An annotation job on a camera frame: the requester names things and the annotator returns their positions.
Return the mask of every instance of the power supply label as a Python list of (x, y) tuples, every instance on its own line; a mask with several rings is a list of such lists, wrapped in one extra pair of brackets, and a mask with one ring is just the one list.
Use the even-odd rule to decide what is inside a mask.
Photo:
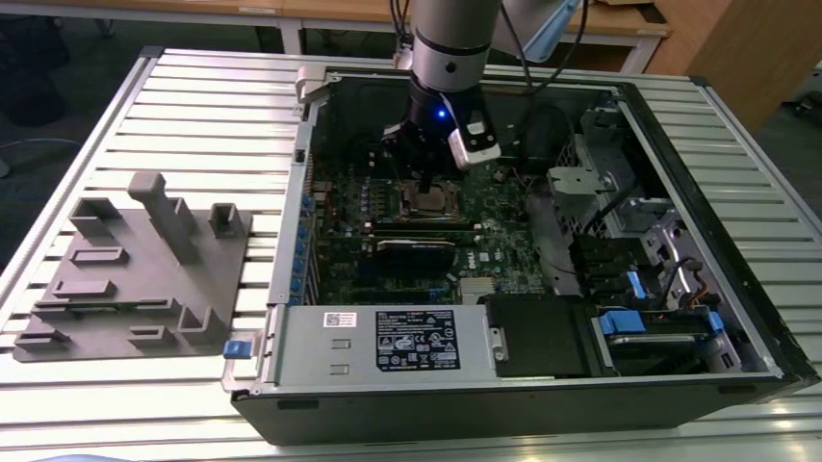
[(459, 369), (453, 311), (377, 311), (376, 367), (383, 372)]

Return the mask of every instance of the motherboard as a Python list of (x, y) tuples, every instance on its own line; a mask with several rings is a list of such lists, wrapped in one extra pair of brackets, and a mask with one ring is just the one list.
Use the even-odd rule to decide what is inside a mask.
[(469, 304), (540, 294), (527, 188), (493, 164), (463, 178), (376, 178), (317, 160), (313, 196), (321, 304)]

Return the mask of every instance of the blue latch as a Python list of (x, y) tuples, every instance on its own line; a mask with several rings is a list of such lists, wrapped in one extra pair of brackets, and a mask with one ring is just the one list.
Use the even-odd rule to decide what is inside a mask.
[(710, 324), (710, 328), (712, 329), (714, 334), (724, 330), (724, 323), (722, 322), (719, 313), (716, 313), (715, 311), (707, 313), (707, 323)]
[(628, 271), (628, 281), (631, 281), (631, 287), (633, 287), (633, 295), (639, 299), (647, 298), (644, 288), (641, 287), (641, 281), (639, 280), (639, 274), (636, 271)]
[(250, 359), (252, 342), (242, 340), (229, 340), (222, 347), (222, 358), (225, 359)]
[(604, 335), (644, 332), (644, 322), (637, 311), (608, 311), (599, 316), (599, 327)]

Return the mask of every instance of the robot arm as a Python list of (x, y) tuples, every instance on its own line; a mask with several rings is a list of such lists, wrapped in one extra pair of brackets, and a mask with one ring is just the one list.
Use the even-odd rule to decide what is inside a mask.
[[(504, 0), (527, 43), (525, 56), (544, 61), (579, 0)], [(501, 0), (416, 0), (411, 97), (407, 118), (385, 132), (387, 146), (413, 151), (409, 166), (423, 184), (451, 164), (460, 170), (500, 155), (479, 82), (491, 47), (519, 54), (499, 18)]]

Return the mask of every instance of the metal table surface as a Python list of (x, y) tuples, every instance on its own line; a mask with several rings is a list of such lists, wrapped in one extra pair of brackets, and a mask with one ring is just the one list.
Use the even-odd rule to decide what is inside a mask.
[[(256, 457), (369, 460), (819, 460), (822, 386), (728, 408), (672, 430), (411, 443), (268, 446), (228, 403), (220, 356), (21, 364), (16, 334), (72, 239), (77, 197), (125, 194), (130, 172), (161, 171), (188, 206), (255, 212), (232, 327), (263, 326), (268, 277), (305, 63), (387, 61), (165, 50), (141, 57), (0, 277), (0, 460), (72, 453), (133, 460)], [(519, 70), (491, 66), (489, 74)], [(536, 77), (547, 74), (540, 69)], [(822, 224), (711, 89), (687, 78), (567, 71), (636, 84), (718, 216), (822, 372)], [(253, 375), (237, 362), (237, 377)]]

